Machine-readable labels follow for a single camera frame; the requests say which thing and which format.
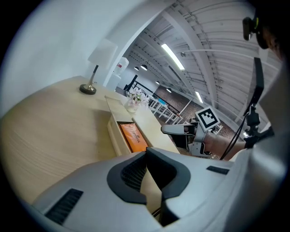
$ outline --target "white ceiling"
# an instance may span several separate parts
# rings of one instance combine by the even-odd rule
[[[261,50],[255,36],[250,41],[243,39],[242,20],[253,15],[254,9],[246,1],[177,0],[138,36],[128,59],[147,63],[165,86],[193,97],[198,91],[205,103],[234,121],[241,117],[247,101],[251,57],[260,57],[268,64],[263,65],[266,88],[280,68],[278,58],[269,50]],[[171,48],[185,70],[166,55],[162,44]],[[189,52],[196,49],[231,53]],[[266,116],[261,113],[260,117],[265,125]]]

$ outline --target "lamp base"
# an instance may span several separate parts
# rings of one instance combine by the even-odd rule
[[[97,90],[92,85],[82,84],[80,86],[80,91],[85,93],[85,94],[94,95]]]

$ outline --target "white lampshade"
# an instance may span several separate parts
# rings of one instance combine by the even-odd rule
[[[108,69],[118,46],[103,39],[87,59],[89,62]]]

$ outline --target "orange package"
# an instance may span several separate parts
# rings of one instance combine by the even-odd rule
[[[148,145],[135,123],[120,124],[120,126],[132,152],[146,151]]]

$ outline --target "flower vase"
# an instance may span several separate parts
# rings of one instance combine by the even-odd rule
[[[139,108],[139,105],[131,105],[129,102],[131,101],[131,99],[130,100],[128,100],[126,103],[125,103],[125,105],[124,105],[124,107],[125,107],[125,109],[128,111],[128,112],[130,112],[130,113],[136,113],[136,111],[138,110],[138,108]]]

